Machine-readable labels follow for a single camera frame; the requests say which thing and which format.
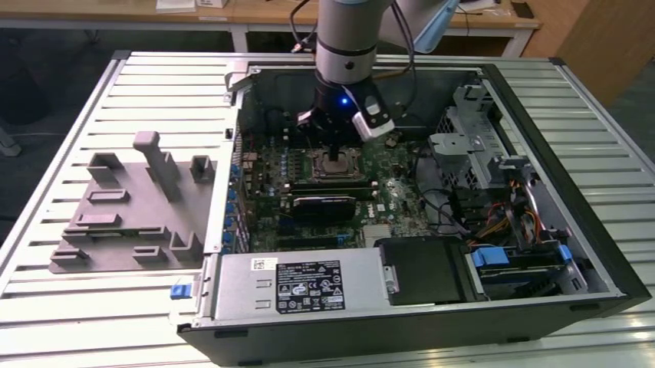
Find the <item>motherboard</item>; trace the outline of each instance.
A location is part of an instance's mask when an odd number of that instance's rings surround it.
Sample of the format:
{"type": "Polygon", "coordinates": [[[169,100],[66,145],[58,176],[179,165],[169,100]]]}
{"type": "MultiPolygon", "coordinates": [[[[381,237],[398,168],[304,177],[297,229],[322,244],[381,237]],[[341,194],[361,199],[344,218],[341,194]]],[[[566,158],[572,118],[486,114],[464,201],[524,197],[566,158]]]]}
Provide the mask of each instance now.
{"type": "Polygon", "coordinates": [[[362,248],[377,238],[428,235],[409,173],[414,144],[385,137],[329,160],[306,143],[243,140],[250,252],[362,248]]]}

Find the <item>sticker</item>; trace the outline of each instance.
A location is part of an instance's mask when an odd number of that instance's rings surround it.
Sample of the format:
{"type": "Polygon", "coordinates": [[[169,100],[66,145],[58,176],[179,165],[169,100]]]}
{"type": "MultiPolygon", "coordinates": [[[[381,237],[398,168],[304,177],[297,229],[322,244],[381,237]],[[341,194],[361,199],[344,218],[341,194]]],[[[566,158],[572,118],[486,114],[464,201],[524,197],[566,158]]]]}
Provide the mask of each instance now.
{"type": "Polygon", "coordinates": [[[225,17],[197,17],[201,21],[226,21],[225,17]]]}
{"type": "Polygon", "coordinates": [[[277,264],[277,258],[251,258],[250,271],[273,271],[277,264]]]}
{"type": "Polygon", "coordinates": [[[282,263],[275,265],[275,269],[274,305],[277,313],[325,312],[345,309],[338,261],[282,263]]]}

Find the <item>side panel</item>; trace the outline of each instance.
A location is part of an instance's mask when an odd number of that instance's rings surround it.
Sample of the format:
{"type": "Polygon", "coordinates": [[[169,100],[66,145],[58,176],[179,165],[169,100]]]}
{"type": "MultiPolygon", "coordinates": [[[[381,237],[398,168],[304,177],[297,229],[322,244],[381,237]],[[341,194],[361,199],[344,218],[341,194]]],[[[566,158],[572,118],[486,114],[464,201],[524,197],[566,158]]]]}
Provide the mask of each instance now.
{"type": "Polygon", "coordinates": [[[178,336],[219,366],[534,340],[620,301],[549,304],[313,323],[187,330],[178,336]]]}

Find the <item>gray plastic part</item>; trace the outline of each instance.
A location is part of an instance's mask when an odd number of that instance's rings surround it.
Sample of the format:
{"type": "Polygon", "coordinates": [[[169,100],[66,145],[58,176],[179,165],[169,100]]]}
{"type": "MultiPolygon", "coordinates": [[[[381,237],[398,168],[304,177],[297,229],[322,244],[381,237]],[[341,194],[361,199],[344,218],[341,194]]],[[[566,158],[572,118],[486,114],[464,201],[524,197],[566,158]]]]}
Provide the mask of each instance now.
{"type": "Polygon", "coordinates": [[[170,239],[170,231],[165,227],[157,230],[138,230],[138,237],[145,240],[167,240],[170,239]]]}
{"type": "Polygon", "coordinates": [[[209,156],[193,156],[189,170],[195,182],[213,182],[215,171],[209,156]]]}
{"type": "Polygon", "coordinates": [[[177,187],[178,171],[173,169],[174,161],[169,153],[163,154],[159,151],[159,134],[157,132],[146,131],[137,132],[134,135],[134,142],[131,143],[134,149],[145,156],[146,163],[149,165],[149,175],[158,183],[161,191],[169,202],[179,200],[179,189],[177,187]]]}
{"type": "Polygon", "coordinates": [[[186,244],[183,244],[178,234],[174,233],[170,238],[169,250],[179,261],[198,261],[202,257],[202,243],[193,232],[189,235],[186,244]]]}
{"type": "Polygon", "coordinates": [[[109,202],[126,202],[129,201],[129,193],[123,189],[94,190],[85,197],[85,200],[93,204],[109,203],[109,202]]]}
{"type": "MultiPolygon", "coordinates": [[[[109,159],[103,163],[115,167],[118,162],[109,159]]],[[[147,164],[119,165],[119,169],[111,170],[115,179],[113,184],[105,182],[105,188],[101,188],[90,180],[58,244],[61,250],[79,248],[89,259],[78,263],[54,262],[53,259],[50,271],[65,273],[199,268],[213,183],[195,183],[189,170],[190,163],[178,163],[175,186],[179,198],[175,202],[169,202],[161,187],[150,181],[147,164]],[[109,198],[111,193],[118,193],[118,198],[122,191],[129,193],[127,201],[87,200],[89,197],[93,198],[91,193],[107,193],[109,198]],[[77,219],[93,219],[93,216],[106,214],[118,216],[119,224],[99,225],[95,221],[87,223],[90,226],[77,224],[77,219]],[[182,240],[183,249],[169,249],[173,234],[182,240]],[[134,247],[147,246],[159,247],[163,261],[146,262],[134,259],[134,247]]]]}
{"type": "Polygon", "coordinates": [[[138,246],[131,250],[131,257],[138,263],[165,262],[166,257],[161,247],[155,245],[138,246]]]}
{"type": "Polygon", "coordinates": [[[78,226],[118,226],[121,224],[121,217],[117,213],[98,215],[81,214],[74,223],[78,226]]]}
{"type": "Polygon", "coordinates": [[[82,265],[87,259],[86,253],[78,249],[67,247],[51,252],[50,260],[59,266],[82,265]]]}
{"type": "Polygon", "coordinates": [[[63,233],[61,238],[66,243],[79,245],[79,244],[93,244],[93,239],[86,233],[63,233]]]}
{"type": "Polygon", "coordinates": [[[114,171],[122,170],[123,166],[113,153],[95,153],[85,169],[89,171],[93,180],[103,188],[105,186],[117,185],[114,171]]]}

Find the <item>desk leg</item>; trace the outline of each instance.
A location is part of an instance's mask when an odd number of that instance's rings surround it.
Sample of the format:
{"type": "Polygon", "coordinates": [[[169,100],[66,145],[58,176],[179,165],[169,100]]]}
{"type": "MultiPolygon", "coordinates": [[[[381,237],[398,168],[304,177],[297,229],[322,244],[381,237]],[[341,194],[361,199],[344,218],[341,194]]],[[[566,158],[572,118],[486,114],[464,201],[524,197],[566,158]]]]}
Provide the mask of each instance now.
{"type": "Polygon", "coordinates": [[[247,33],[246,25],[230,25],[229,32],[231,33],[231,44],[234,45],[234,52],[247,52],[247,39],[245,34],[247,33]]]}
{"type": "Polygon", "coordinates": [[[529,41],[529,36],[532,36],[532,29],[516,29],[512,39],[508,42],[506,47],[502,51],[502,57],[505,58],[520,58],[525,45],[529,41]]]}

